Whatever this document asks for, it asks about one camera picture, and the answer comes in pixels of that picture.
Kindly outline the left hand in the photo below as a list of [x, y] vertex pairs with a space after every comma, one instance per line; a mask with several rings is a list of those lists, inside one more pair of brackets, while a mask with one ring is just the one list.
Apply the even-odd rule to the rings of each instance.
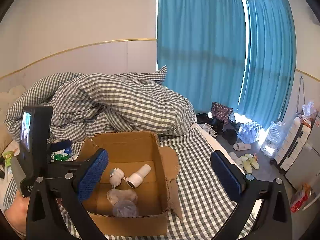
[[27, 212], [30, 198], [24, 198], [17, 190], [11, 207], [4, 215], [13, 230], [22, 238], [25, 237]]

